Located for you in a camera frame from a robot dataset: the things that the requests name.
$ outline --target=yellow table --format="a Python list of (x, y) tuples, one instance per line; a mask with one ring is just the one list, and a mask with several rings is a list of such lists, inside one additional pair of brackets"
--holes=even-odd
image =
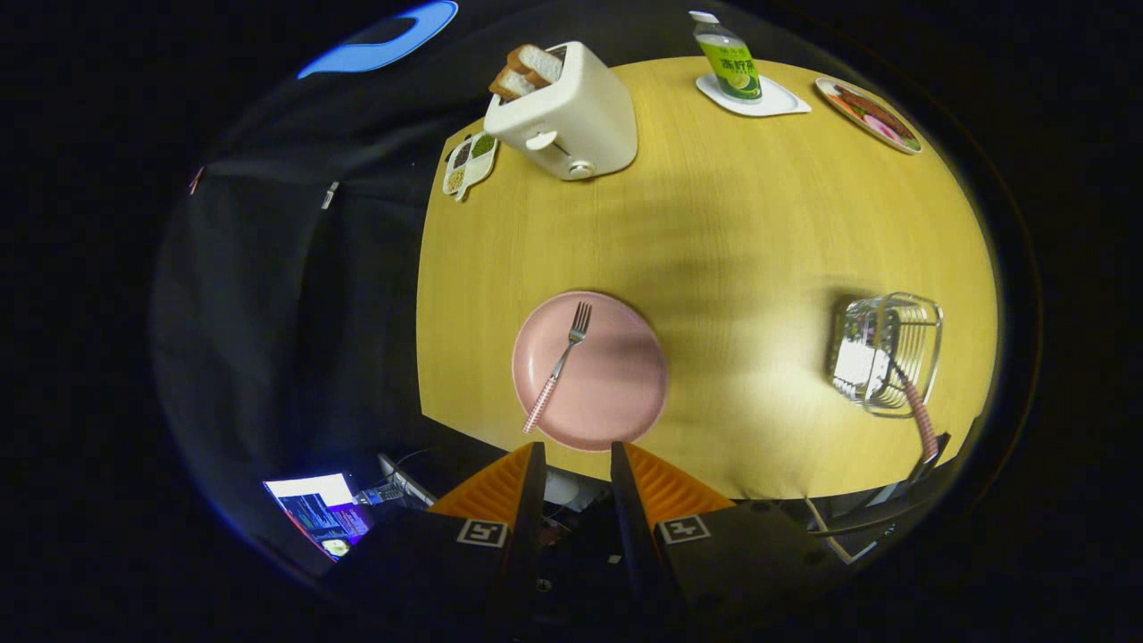
[[(512, 450), (525, 412), (512, 346), (525, 318), (570, 289), (617, 296), (658, 335), (666, 410), (639, 445), (732, 498), (800, 498), (908, 476), (912, 420), (879, 419), (825, 375), (831, 308), (906, 290), (945, 312), (929, 413), (954, 456), (982, 413), (997, 353), (997, 288), (980, 223), (942, 159), (906, 155), (849, 122), (809, 70), (759, 73), (813, 106), (745, 118), (702, 95), (702, 57), (615, 72), (631, 90), (639, 154), (589, 182), (559, 180), (501, 145), (465, 202), (429, 202), (417, 284), (425, 416)], [(607, 453), (547, 441), (547, 463), (609, 477)]]

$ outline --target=pink plate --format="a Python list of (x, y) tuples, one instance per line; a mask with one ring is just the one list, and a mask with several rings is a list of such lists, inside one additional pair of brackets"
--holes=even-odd
[(666, 405), (666, 359), (655, 332), (625, 303), (589, 291), (557, 295), (534, 310), (512, 351), (515, 397), (527, 416), (568, 346), (576, 304), (591, 304), (588, 337), (572, 349), (539, 431), (580, 451), (641, 439)]

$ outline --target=computer monitor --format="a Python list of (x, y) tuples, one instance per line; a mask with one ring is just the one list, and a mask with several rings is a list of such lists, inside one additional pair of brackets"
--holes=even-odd
[(262, 484), (297, 529), (334, 561), (373, 527), (365, 507), (354, 504), (344, 474)]

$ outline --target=white toaster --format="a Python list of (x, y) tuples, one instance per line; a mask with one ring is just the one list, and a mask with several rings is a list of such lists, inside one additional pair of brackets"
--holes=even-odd
[(547, 50), (563, 59), (559, 80), (509, 103), (493, 96), (485, 131), (563, 180), (631, 164), (639, 139), (623, 81), (583, 42)]

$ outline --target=bottle cap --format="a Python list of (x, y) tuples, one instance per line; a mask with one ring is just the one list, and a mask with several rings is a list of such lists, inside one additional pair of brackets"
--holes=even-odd
[(695, 22), (718, 24), (718, 18), (714, 14), (708, 14), (706, 11), (690, 11), (690, 17), (695, 18)]

